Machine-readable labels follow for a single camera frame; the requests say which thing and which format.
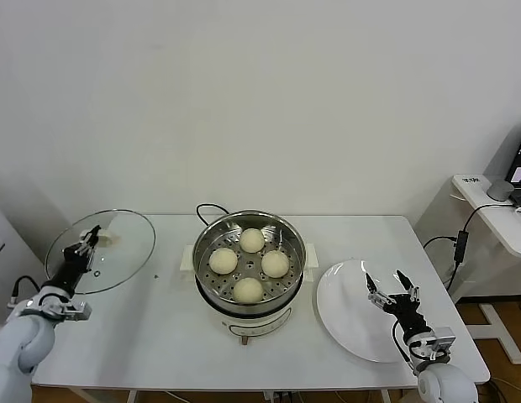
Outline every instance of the white table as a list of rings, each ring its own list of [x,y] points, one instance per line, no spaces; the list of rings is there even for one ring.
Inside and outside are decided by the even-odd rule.
[[[314,296],[319,277],[332,264],[350,258],[376,259],[408,275],[421,287],[429,323],[450,326],[457,336],[452,364],[476,383],[489,379],[476,345],[404,217],[286,217],[305,242],[314,243],[320,269],[313,283],[303,284],[288,323],[247,346],[213,321],[213,308],[193,283],[180,280],[184,246],[195,241],[203,224],[189,215],[149,217],[158,237],[150,262],[120,287],[86,296],[92,306],[89,321],[56,328],[55,348],[39,366],[36,384],[85,390],[413,388],[416,378],[402,360],[374,364],[347,353],[318,319]]]
[[[473,208],[484,204],[512,205],[510,201],[498,202],[487,195],[491,185],[484,175],[455,175],[453,184]],[[482,208],[477,213],[493,234],[491,242],[484,243],[473,256],[459,268],[453,282],[451,297],[457,302],[472,286],[490,280],[499,271],[508,270],[521,258],[521,212],[514,208]],[[499,315],[490,304],[480,308],[489,325],[470,325],[468,329],[475,339],[497,338],[513,364],[521,364],[521,352]]]

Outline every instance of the white wall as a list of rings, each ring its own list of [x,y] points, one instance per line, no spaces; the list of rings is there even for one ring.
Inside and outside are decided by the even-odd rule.
[[[416,222],[520,123],[521,1],[0,0],[0,207],[39,256],[106,207]]]

